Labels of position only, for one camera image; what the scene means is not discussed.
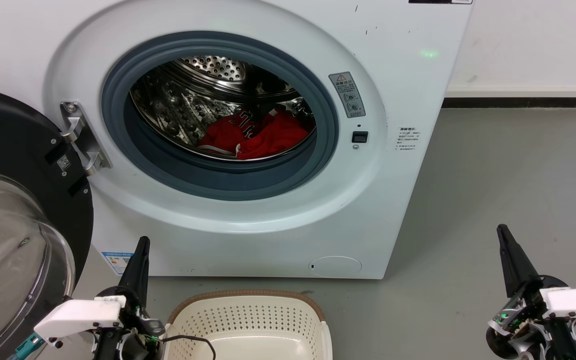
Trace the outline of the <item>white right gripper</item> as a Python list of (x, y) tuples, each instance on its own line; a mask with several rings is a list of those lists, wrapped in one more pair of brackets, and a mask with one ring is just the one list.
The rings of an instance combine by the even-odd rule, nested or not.
[(576, 360), (576, 288), (539, 278), (507, 225), (497, 237), (509, 300), (487, 323), (487, 346), (503, 360)]

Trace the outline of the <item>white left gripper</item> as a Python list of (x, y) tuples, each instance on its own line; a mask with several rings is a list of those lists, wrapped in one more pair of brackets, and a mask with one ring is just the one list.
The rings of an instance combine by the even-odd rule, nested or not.
[(150, 239), (140, 237), (119, 287), (92, 300), (66, 300), (34, 326), (46, 344), (58, 348), (62, 338), (92, 335), (93, 360), (161, 360), (166, 326), (147, 314)]

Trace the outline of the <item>red garment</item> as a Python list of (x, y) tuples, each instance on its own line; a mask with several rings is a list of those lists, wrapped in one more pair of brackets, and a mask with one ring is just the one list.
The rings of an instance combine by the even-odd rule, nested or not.
[(236, 160), (257, 160), (294, 148), (309, 133), (287, 110), (274, 108), (261, 117), (240, 110), (208, 126), (196, 147)]

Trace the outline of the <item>cream perforated laundry basket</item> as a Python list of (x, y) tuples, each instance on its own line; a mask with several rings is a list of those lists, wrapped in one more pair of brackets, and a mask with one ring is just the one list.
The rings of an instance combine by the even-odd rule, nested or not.
[(324, 312), (299, 292), (206, 292), (180, 303), (166, 328), (161, 360), (333, 360)]

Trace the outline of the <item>stainless steel washing machine drum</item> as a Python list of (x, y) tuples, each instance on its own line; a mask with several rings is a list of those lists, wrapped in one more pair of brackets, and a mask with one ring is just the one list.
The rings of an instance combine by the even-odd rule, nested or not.
[[(295, 87), (255, 64), (222, 55), (190, 55), (161, 64), (140, 77), (130, 98), (142, 120), (174, 146), (203, 158), (227, 162), (272, 160), (302, 148), (315, 137), (316, 119)], [(238, 111), (262, 117), (272, 109), (291, 112), (310, 133), (278, 155), (238, 160), (197, 148), (212, 123)]]

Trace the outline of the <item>black round washer door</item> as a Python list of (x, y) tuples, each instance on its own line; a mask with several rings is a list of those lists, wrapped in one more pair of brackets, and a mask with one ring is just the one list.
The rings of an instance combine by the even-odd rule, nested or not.
[[(66, 172), (57, 164), (64, 154)], [(73, 146), (43, 114), (0, 93), (0, 360), (71, 296), (93, 222), (89, 180)]]

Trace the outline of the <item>blue energy label sticker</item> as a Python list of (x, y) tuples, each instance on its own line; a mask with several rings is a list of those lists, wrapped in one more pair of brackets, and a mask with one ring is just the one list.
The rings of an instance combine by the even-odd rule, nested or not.
[(101, 255), (117, 276), (123, 276), (128, 262), (133, 257), (132, 252), (102, 251)]

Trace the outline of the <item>white front-load washing machine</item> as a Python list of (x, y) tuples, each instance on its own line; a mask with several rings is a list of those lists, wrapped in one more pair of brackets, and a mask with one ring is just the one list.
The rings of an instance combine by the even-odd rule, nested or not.
[[(91, 245), (133, 253), (151, 241), (153, 276), (314, 278), (325, 256), (381, 280), (437, 122), (473, 4), (408, 0), (0, 0), (0, 94), (60, 133), (78, 102), (112, 168), (87, 176)], [(338, 115), (332, 158), (314, 178), (270, 198), (228, 201), (149, 177), (115, 145), (101, 96), (128, 51), (163, 35), (210, 31), (269, 44), (322, 82)], [(329, 75), (350, 72), (366, 116), (348, 118)], [(416, 150), (396, 150), (400, 126)], [(352, 143), (352, 132), (369, 132)]]

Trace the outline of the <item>grey rubber door gasket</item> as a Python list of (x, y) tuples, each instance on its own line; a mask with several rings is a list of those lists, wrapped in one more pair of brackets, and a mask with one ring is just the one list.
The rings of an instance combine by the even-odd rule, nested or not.
[[(200, 52), (251, 62), (304, 91), (317, 123), (313, 139), (276, 159), (235, 163), (182, 150), (139, 124), (136, 107), (128, 103), (132, 84), (156, 66)], [(133, 166), (167, 187), (200, 198), (251, 201), (285, 194), (315, 178), (338, 145), (338, 112), (315, 74), (270, 44), (225, 32), (178, 32), (139, 44), (114, 64), (100, 106), (109, 136)]]

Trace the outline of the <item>silver metal door hinge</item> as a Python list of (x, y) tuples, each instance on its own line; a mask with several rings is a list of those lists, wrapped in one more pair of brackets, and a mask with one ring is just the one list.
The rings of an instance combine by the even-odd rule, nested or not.
[(82, 105), (76, 101), (62, 101), (59, 110), (64, 123), (62, 139), (73, 146), (86, 175), (90, 177), (100, 171), (110, 170), (112, 163), (89, 124)]

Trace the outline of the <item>white text sticker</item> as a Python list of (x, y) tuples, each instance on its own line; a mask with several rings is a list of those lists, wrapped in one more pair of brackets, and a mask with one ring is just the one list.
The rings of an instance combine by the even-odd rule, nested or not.
[(422, 132), (416, 127), (399, 126), (397, 139), (395, 141), (395, 150), (414, 151), (421, 143)]

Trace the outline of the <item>white and black baseboard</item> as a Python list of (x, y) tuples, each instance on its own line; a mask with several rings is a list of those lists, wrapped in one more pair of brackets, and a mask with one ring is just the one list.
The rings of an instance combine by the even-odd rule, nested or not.
[(528, 88), (450, 87), (442, 109), (576, 109), (576, 85)]

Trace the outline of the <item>round white filter cover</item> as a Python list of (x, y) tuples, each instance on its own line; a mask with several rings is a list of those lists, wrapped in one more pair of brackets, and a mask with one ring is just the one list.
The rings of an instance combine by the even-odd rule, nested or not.
[(347, 256), (324, 256), (313, 260), (308, 269), (322, 278), (352, 279), (360, 273), (362, 264), (359, 260)]

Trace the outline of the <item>grey warning label sticker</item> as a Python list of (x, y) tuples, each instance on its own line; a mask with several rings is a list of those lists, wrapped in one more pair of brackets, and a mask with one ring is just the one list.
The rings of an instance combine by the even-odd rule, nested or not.
[(342, 101), (343, 111), (345, 111), (346, 117), (350, 119), (365, 117), (366, 110), (364, 103), (352, 73), (350, 73), (350, 71), (343, 71), (329, 74), (327, 77)]

